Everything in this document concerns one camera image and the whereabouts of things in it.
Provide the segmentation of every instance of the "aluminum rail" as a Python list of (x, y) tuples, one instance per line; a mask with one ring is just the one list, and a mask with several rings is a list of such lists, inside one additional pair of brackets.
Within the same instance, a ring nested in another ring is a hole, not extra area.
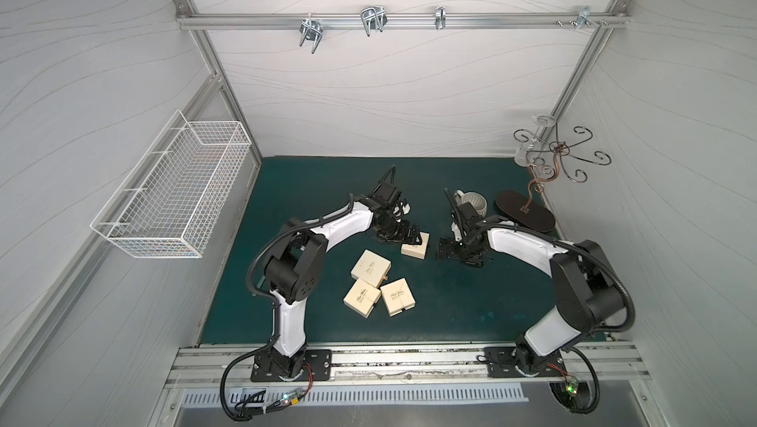
[[(298, 30), (310, 17), (324, 30), (362, 30), (365, 26), (358, 14), (301, 15), (187, 15), (177, 17), (182, 30)], [(434, 13), (387, 13), (387, 30), (435, 30)], [(625, 28), (630, 16), (612, 13), (590, 13), (582, 28)], [(446, 13), (444, 29), (511, 30), (564, 28), (572, 30), (580, 20), (578, 13)]]
[[(320, 345), (332, 353), (332, 376), (325, 385), (460, 383), (460, 382), (549, 382), (554, 377), (497, 379), (487, 377), (487, 367), (477, 355), (487, 346), (514, 346), (507, 343), (443, 343), (411, 345)], [(630, 341), (585, 342), (577, 345), (589, 358), (600, 380), (651, 379), (641, 356)], [(173, 362), (165, 388), (210, 388), (220, 384), (224, 367), (251, 345), (203, 345), (182, 348)], [(563, 354), (565, 367), (580, 379), (590, 376), (588, 368), (574, 353)], [(227, 385), (253, 386), (287, 383), (252, 383), (253, 358), (236, 365)]]
[[(620, 15), (626, 14), (628, 13), (628, 6), (630, 2), (631, 0), (610, 0), (610, 3), (608, 3), (607, 5), (607, 9)], [(563, 93), (560, 94), (560, 97), (557, 99), (557, 103), (555, 103), (555, 106), (552, 110), (552, 116), (558, 123), (563, 118), (563, 115), (565, 115), (565, 112), (568, 111), (568, 108), (573, 102), (573, 99), (578, 93), (578, 90), (581, 89), (581, 85), (584, 83), (586, 76), (589, 74), (589, 70), (599, 57), (600, 52), (605, 47), (605, 44), (607, 44), (607, 40), (610, 38), (611, 33), (611, 29), (599, 29), (595, 30), (591, 35), (589, 43), (586, 44), (586, 48), (584, 49), (581, 58), (578, 60), (575, 69), (573, 70), (573, 74), (571, 74), (568, 83), (563, 89)], [(545, 128), (542, 134), (539, 135), (539, 139), (549, 141), (554, 130), (555, 127)]]

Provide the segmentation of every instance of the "cardboard box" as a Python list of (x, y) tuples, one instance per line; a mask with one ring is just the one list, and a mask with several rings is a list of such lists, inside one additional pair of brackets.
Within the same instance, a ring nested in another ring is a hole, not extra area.
[(403, 244), (400, 253), (404, 254), (405, 256), (412, 256), (419, 258), (420, 260), (424, 260), (425, 251), (428, 246), (429, 234), (421, 232), (421, 244)]
[(391, 261), (365, 250), (350, 274), (352, 279), (363, 280), (377, 288), (386, 279), (386, 273), (389, 272), (390, 267), (392, 267)]
[(371, 314), (381, 291), (363, 280), (356, 280), (345, 296), (345, 305), (365, 318)]
[(383, 285), (381, 294), (389, 311), (389, 317), (416, 306), (416, 300), (412, 297), (405, 278)]

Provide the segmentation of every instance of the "metal bracket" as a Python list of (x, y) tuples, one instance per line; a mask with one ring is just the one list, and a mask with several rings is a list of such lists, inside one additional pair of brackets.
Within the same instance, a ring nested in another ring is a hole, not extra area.
[(612, 7), (612, 14), (615, 16), (626, 16), (628, 14), (628, 4), (630, 0), (618, 0)]
[(434, 18), (436, 19), (436, 29), (443, 30), (447, 25), (447, 10), (443, 6), (437, 6)]
[(300, 46), (305, 43), (305, 40), (313, 41), (313, 49), (310, 51), (310, 53), (315, 53), (316, 48), (318, 47), (318, 44), (321, 42), (321, 38), (323, 37), (323, 28), (321, 27), (320, 23), (315, 20), (311, 20), (308, 18), (307, 20), (302, 20), (302, 25), (300, 25), (300, 33), (302, 33), (302, 36), (300, 37)]
[[(250, 374), (251, 382), (280, 382), (278, 376), (271, 373), (271, 356), (267, 352), (255, 355), (255, 364), (252, 366)], [(331, 350), (305, 350), (305, 363), (310, 365), (313, 370), (313, 381), (328, 381), (331, 378), (332, 366)], [(306, 381), (306, 372), (302, 371), (298, 377), (292, 381)]]
[(589, 19), (589, 14), (591, 13), (591, 9), (588, 6), (584, 6), (581, 11), (578, 12), (578, 16), (575, 18), (575, 20), (571, 21), (571, 24), (573, 25), (574, 30), (580, 30), (583, 26), (596, 26), (600, 27), (601, 25), (598, 23), (595, 23), (591, 19)]
[(386, 11), (383, 6), (370, 6), (360, 12), (360, 19), (363, 21), (365, 34), (371, 35), (371, 26), (379, 31), (384, 32), (384, 25), (387, 22)]
[(173, 0), (173, 4), (176, 6), (177, 18), (189, 18), (192, 15), (186, 0)]
[[(510, 354), (511, 347), (486, 347), (484, 348), (484, 358), (486, 361), (486, 371), (489, 378), (522, 378), (523, 373), (512, 363), (513, 358)], [(565, 370), (565, 363), (560, 356), (559, 351), (550, 355), (549, 363)], [(545, 368), (532, 378), (554, 378), (561, 376), (560, 373), (552, 368)]]

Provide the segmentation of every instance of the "white wire basket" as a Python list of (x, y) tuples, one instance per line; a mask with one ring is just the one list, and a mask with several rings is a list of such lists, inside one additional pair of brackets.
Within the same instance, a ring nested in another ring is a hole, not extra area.
[(187, 121), (177, 110), (90, 227), (134, 257), (202, 257), (250, 145), (239, 121)]

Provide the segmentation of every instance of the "ornate wire holder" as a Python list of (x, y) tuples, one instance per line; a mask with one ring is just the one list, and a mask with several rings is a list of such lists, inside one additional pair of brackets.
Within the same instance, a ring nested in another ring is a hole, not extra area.
[[(578, 136), (580, 141), (569, 145), (567, 141), (560, 140), (559, 129), (556, 125), (555, 139), (552, 142), (544, 141), (537, 134), (527, 129), (518, 129), (515, 131), (513, 136), (518, 142), (535, 142), (538, 145), (536, 149), (532, 148), (525, 151), (527, 166), (531, 168), (534, 179), (528, 183), (528, 199), (525, 195), (514, 191), (505, 191), (497, 195), (495, 204), (504, 214), (519, 224), (523, 224), (536, 231), (548, 232), (555, 227), (555, 217), (544, 206), (534, 202), (533, 192), (535, 191), (539, 194), (544, 192), (544, 184), (553, 182), (563, 170), (565, 170), (565, 176), (574, 183), (585, 183), (589, 178), (582, 169), (576, 169), (571, 175), (563, 163), (563, 158), (572, 157), (598, 166), (608, 166), (611, 164), (612, 158), (604, 151), (594, 151), (594, 157), (597, 160), (584, 159), (583, 157), (574, 155), (572, 149), (590, 141), (594, 138), (594, 134), (586, 127), (574, 127), (573, 133)], [(551, 164), (548, 164), (543, 156), (547, 153), (552, 154)]]

